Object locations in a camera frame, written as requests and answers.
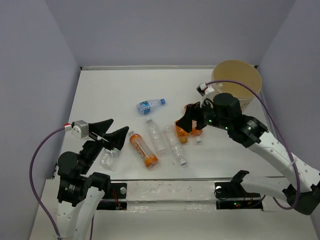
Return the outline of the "orange bottle white cap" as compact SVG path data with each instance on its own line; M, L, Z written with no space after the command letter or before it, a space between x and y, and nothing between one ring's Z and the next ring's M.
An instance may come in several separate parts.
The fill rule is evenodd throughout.
M191 136L194 138L195 142L197 144L199 144L201 141L202 141L202 133L203 133L203 130L198 130L196 129L197 127L197 122L195 120L192 121L192 131L191 131Z

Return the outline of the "tall orange label bottle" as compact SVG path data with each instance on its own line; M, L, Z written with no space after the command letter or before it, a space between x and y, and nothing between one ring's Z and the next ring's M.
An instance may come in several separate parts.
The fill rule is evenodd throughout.
M129 143L138 153L144 165L151 168L158 163L158 158L148 147L141 135L135 133L133 130L128 132Z

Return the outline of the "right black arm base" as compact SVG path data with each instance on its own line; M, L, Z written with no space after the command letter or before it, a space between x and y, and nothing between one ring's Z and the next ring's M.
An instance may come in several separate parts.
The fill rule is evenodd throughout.
M216 199L217 210L263 210L263 199L258 193L246 192L241 183L249 172L240 170L230 181L214 184L213 194Z

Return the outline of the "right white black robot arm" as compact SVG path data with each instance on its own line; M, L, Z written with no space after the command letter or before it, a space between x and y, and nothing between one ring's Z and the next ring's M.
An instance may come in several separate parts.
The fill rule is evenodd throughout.
M220 93L204 103L188 104L176 124L190 133L211 126L225 130L233 141L259 155L278 172L280 178L254 177L238 171L228 186L235 196L257 193L288 203L303 215L310 215L320 204L320 172L309 166L281 144L257 118L242 113L240 102L230 93Z

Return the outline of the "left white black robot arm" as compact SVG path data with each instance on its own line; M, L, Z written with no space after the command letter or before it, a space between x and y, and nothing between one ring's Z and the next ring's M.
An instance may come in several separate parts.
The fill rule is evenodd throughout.
M66 151L58 160L59 188L56 225L62 240L82 240L94 217L102 198L111 191L111 177L100 172L87 176L89 169L103 149L121 150L124 146L128 126L112 133L108 129L114 120L96 123L84 120L64 124L64 130L85 140L79 152Z

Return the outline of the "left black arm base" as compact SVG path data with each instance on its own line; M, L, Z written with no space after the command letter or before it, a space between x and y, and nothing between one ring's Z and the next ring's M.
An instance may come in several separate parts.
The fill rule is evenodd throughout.
M97 210L124 211L127 209L127 183L112 181L109 192L105 193L97 206Z

